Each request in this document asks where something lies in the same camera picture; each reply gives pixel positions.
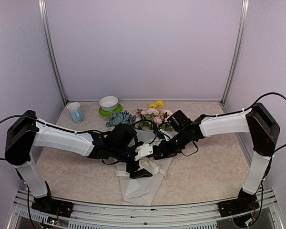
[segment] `white cloth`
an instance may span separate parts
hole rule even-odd
[[[149,131],[136,130],[139,141],[147,142],[154,138],[154,134]],[[130,179],[126,172],[126,164],[118,163],[117,176],[120,177],[122,196],[124,201],[136,205],[150,206],[155,198],[162,180],[166,177],[166,171],[172,161],[172,158],[153,160],[152,158],[140,159],[140,167],[145,168],[153,174],[152,177],[142,177]]]

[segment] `pink flower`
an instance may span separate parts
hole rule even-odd
[[[154,121],[157,125],[160,125],[160,124],[162,123],[162,120],[161,120],[161,118],[159,118],[159,117],[153,118],[153,121]]]
[[[136,122],[138,122],[138,121],[140,121],[140,120],[141,120],[141,117],[140,117],[140,116],[137,116],[137,117],[135,118],[135,121],[134,121],[134,122],[136,123]]]
[[[155,114],[155,115],[158,115],[159,114],[159,111],[154,109],[154,108],[150,108],[146,111],[147,114]]]
[[[162,114],[167,113],[167,117],[165,118],[165,122],[167,122],[167,118],[169,118],[173,113],[170,110],[162,110]]]
[[[162,110],[162,113],[167,113],[168,117],[171,116],[173,113],[170,110]]]

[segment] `white bowl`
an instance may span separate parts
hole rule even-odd
[[[100,106],[104,111],[113,111],[119,105],[119,100],[114,96],[106,96],[100,100]]]

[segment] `beige floor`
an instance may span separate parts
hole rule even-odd
[[[147,109],[148,105],[143,101],[120,103],[131,114],[135,114],[137,108]],[[98,114],[98,108],[95,102],[82,103],[84,121],[80,124],[74,124],[65,109],[57,124],[75,130],[105,131],[108,119]],[[218,103],[210,102],[166,102],[165,108],[173,112],[182,110],[192,120],[200,114],[222,113]],[[248,164],[236,136],[213,136],[197,144],[197,154],[173,158],[153,205],[188,204],[237,196],[246,178]],[[184,153],[194,150],[189,144]],[[37,166],[54,197],[129,205],[123,201],[115,166],[50,148],[43,150]]]

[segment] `metal corner post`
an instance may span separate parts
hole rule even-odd
[[[229,95],[230,90],[231,90],[232,81],[234,78],[234,74],[235,74],[235,70],[236,70],[236,66],[237,66],[237,61],[238,61],[238,57],[239,57],[239,53],[240,53],[240,49],[241,49],[241,44],[242,44],[242,40],[243,40],[243,36],[244,36],[244,32],[245,32],[245,23],[246,23],[247,14],[248,14],[248,8],[249,8],[249,0],[243,0],[242,12],[240,15],[240,21],[239,21],[239,27],[238,27],[238,33],[237,33],[237,39],[236,39],[233,59],[232,59],[232,63],[231,63],[230,71],[229,71],[228,80],[227,80],[227,83],[225,85],[224,94],[223,94],[223,97],[221,99],[221,103],[223,105],[226,105],[228,95]]]
[[[41,21],[42,21],[42,25],[43,25],[43,29],[44,29],[44,35],[46,38],[46,43],[47,43],[47,47],[48,47],[48,51],[49,51],[49,55],[50,55],[50,59],[51,59],[51,64],[52,64],[52,68],[54,71],[55,81],[56,81],[56,84],[58,87],[58,91],[59,91],[59,94],[61,97],[61,101],[62,101],[63,105],[65,106],[68,103],[68,99],[66,97],[66,93],[65,93],[65,90],[64,90],[63,85],[62,85],[61,76],[60,76],[59,71],[58,71],[58,66],[57,66],[57,62],[56,62],[56,58],[55,58],[55,54],[54,54],[54,50],[53,50],[53,44],[52,44],[52,40],[51,40],[51,33],[50,33],[50,28],[49,28],[49,21],[48,21],[48,15],[47,15],[45,0],[38,0],[38,5],[39,5]]]

